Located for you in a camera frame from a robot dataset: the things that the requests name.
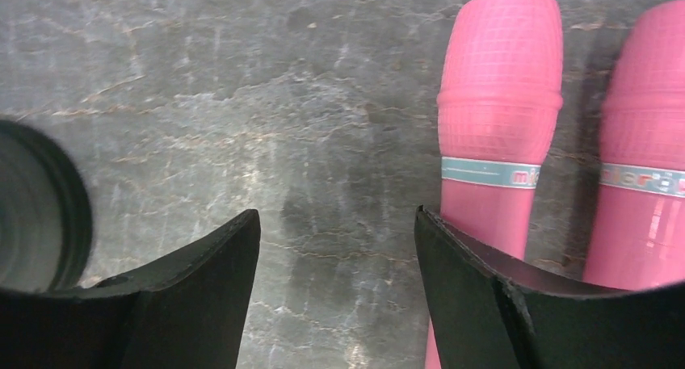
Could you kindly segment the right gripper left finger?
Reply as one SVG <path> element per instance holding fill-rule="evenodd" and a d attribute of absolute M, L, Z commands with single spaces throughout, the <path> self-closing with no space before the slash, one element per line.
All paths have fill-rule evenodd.
<path fill-rule="evenodd" d="M 4 368 L 233 368 L 258 263 L 259 213 L 89 288 L 2 290 Z"/>

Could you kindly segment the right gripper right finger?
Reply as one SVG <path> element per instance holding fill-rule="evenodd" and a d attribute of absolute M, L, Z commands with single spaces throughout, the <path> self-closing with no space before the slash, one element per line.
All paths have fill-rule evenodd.
<path fill-rule="evenodd" d="M 513 258 L 425 208 L 414 241 L 445 368 L 681 368 L 684 286 L 624 291 Z"/>

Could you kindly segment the pink microphone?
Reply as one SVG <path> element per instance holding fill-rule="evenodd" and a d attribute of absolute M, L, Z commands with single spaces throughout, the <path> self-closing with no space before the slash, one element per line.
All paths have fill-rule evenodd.
<path fill-rule="evenodd" d="M 471 0 L 456 16 L 437 98 L 440 214 L 523 258 L 562 107 L 557 0 Z"/>
<path fill-rule="evenodd" d="M 602 105 L 583 279 L 640 290 L 684 277 L 684 1 L 639 17 Z"/>

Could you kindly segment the black microphone stand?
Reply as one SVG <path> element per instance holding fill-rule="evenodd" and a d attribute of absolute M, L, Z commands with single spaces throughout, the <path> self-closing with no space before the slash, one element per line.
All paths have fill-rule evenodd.
<path fill-rule="evenodd" d="M 42 132 L 1 122 L 1 288 L 56 291 L 78 284 L 93 216 L 69 155 Z"/>

